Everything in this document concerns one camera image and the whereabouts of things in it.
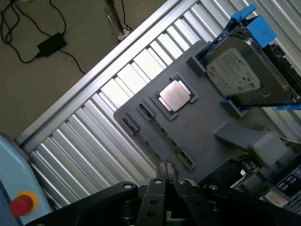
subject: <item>hard drive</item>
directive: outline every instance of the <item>hard drive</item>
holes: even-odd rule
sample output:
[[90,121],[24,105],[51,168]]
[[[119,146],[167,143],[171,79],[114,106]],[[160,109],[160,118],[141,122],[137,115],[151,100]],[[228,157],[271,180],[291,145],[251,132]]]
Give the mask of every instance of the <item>hard drive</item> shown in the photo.
[[299,75],[279,46],[268,44],[262,48],[248,29],[252,22],[242,21],[199,54],[208,78],[237,106],[299,102]]

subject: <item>hard drive label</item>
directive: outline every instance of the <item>hard drive label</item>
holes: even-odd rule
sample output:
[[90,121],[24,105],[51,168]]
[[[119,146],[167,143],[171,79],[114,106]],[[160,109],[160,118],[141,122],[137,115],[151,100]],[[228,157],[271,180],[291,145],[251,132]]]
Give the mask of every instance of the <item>hard drive label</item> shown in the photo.
[[260,88],[260,81],[246,60],[230,48],[206,67],[209,79],[224,97]]

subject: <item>emergency stop button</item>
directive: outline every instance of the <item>emergency stop button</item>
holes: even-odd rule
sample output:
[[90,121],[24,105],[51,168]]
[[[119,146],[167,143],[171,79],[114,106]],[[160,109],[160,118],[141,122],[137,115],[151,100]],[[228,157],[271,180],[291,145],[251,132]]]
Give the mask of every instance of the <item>emergency stop button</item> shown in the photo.
[[33,207],[33,200],[28,195],[20,195],[9,204],[9,211],[16,217],[30,212]]

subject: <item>power cord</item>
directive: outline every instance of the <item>power cord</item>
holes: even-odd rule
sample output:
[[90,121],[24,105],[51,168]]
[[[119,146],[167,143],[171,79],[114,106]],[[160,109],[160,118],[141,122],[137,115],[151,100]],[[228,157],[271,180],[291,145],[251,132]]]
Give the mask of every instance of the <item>power cord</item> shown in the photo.
[[[46,33],[46,32],[44,32],[44,31],[42,31],[42,30],[39,28],[39,26],[37,25],[37,23],[36,23],[29,15],[27,15],[26,13],[24,13],[24,12],[18,7],[18,5],[15,3],[15,1],[16,1],[16,0],[10,0],[9,4],[8,4],[8,5],[4,8],[4,10],[1,12],[1,19],[2,19],[2,20],[1,20],[1,23],[0,23],[0,35],[1,35],[1,39],[2,39],[3,43],[6,44],[6,45],[9,45],[9,46],[16,52],[16,54],[18,55],[19,60],[20,60],[22,63],[24,63],[24,64],[29,64],[29,63],[31,63],[32,61],[34,61],[35,59],[39,58],[39,57],[40,57],[40,54],[38,53],[33,59],[31,59],[31,60],[29,60],[29,61],[24,61],[24,60],[21,58],[19,51],[11,44],[12,39],[13,39],[12,32],[13,32],[13,30],[17,27],[17,25],[18,25],[19,22],[20,22],[20,16],[18,15],[18,13],[16,12],[16,10],[14,9],[14,6],[19,10],[19,12],[20,12],[21,14],[23,14],[25,17],[27,17],[28,19],[30,19],[30,20],[32,21],[32,23],[35,25],[35,27],[38,29],[38,31],[39,31],[40,33],[42,33],[42,34],[48,36],[49,38],[51,37],[51,35],[48,34],[48,33]],[[61,17],[62,17],[62,19],[63,19],[63,23],[64,23],[64,31],[61,33],[61,35],[64,35],[64,34],[66,33],[66,29],[67,29],[67,25],[66,25],[65,18],[64,18],[64,16],[62,15],[62,13],[60,12],[60,10],[59,10],[57,7],[55,7],[55,6],[53,5],[53,3],[52,3],[51,0],[49,0],[49,3],[50,3],[50,5],[51,5],[53,8],[55,8],[55,9],[58,11],[58,13],[61,15]],[[14,12],[15,15],[17,16],[17,22],[16,22],[12,27],[10,27],[10,26],[8,25],[8,23],[7,23],[6,20],[5,20],[5,16],[4,16],[5,12],[6,12],[10,7],[12,8],[13,12]],[[4,36],[4,32],[3,32],[3,25],[5,25],[5,26],[7,27],[7,29],[8,29],[8,32],[7,32],[7,34],[6,34],[5,36]],[[61,49],[59,49],[59,51],[62,52],[62,53],[64,53],[64,54],[66,54],[66,55],[68,55],[68,56],[70,56],[70,57],[75,61],[75,63],[77,64],[77,67],[79,68],[79,70],[80,70],[82,73],[85,74],[85,72],[81,69],[81,67],[80,67],[80,65],[79,65],[79,63],[78,63],[78,61],[77,61],[77,59],[76,59],[73,55],[71,55],[70,53],[65,52],[65,51],[63,51],[63,50],[61,50]]]
[[129,28],[133,31],[133,29],[129,25],[126,24],[126,11],[124,9],[123,0],[121,0],[121,5],[122,5],[122,10],[123,10],[123,23],[127,28]]

